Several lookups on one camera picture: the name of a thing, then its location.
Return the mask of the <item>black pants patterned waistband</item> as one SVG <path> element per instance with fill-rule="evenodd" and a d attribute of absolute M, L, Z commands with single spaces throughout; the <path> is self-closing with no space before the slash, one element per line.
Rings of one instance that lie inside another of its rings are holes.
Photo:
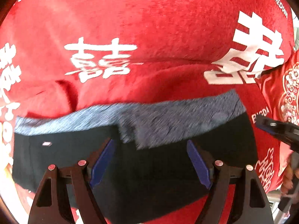
<path fill-rule="evenodd" d="M 112 223 L 155 220 L 205 196 L 188 140 L 230 166 L 258 159 L 246 108 L 231 90 L 201 99 L 97 105 L 56 119 L 18 117 L 13 180 L 36 191 L 50 164 L 71 166 L 108 138 L 116 151 L 93 193 Z"/>

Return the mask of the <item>red sofa cover white text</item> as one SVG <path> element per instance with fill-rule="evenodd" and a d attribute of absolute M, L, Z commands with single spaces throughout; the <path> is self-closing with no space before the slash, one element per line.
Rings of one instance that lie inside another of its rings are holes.
<path fill-rule="evenodd" d="M 270 114 L 256 80 L 296 52 L 292 15 L 287 0 L 1 0 L 4 169 L 12 177 L 18 117 L 231 90 L 256 143 L 256 116 Z M 38 189 L 12 181 L 30 211 Z M 194 223 L 207 193 L 142 223 Z"/>

